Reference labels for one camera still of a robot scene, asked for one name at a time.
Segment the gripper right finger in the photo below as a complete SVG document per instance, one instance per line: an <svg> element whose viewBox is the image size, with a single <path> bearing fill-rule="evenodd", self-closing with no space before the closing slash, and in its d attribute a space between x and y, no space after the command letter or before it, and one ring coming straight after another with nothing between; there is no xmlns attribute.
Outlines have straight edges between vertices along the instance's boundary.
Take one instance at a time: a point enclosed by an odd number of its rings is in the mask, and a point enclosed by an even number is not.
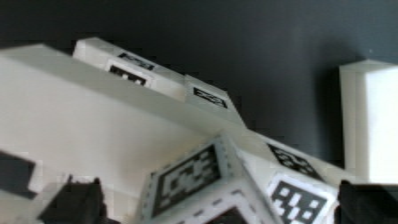
<svg viewBox="0 0 398 224"><path fill-rule="evenodd" d="M398 185L339 184L335 224L398 224Z"/></svg>

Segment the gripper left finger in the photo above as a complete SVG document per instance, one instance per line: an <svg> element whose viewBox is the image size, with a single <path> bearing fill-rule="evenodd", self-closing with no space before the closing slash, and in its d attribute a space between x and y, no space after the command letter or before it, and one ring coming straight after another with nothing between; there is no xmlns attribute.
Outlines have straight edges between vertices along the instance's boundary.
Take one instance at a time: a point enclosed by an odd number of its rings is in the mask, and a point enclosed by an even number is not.
<svg viewBox="0 0 398 224"><path fill-rule="evenodd" d="M67 181L37 217L42 224L108 224L101 181Z"/></svg>

